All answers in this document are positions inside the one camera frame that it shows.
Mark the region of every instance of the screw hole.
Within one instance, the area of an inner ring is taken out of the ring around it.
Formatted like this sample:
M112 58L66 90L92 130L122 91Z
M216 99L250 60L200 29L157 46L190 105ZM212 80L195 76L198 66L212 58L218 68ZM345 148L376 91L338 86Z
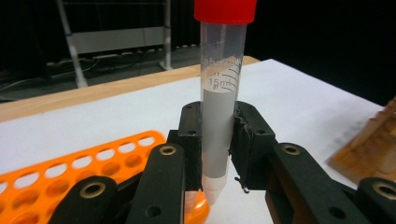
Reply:
M284 147L283 151L292 156L297 156L300 154L300 149L295 147Z
M91 183L81 189L79 195L85 199L95 198L105 191L106 185L102 182Z
M161 207L157 205L152 205L148 209L146 209L147 217L158 217L161 214Z
M265 134L265 130L257 130L256 134Z
M164 156L170 156L176 153L175 147L162 147L160 148L160 153Z
M378 182L373 184L373 188L378 194L388 198L389 200L396 200L396 188L393 186Z
M330 207L329 212L332 216L338 218L338 219L344 219L347 217L346 213L341 210L340 208L337 207Z

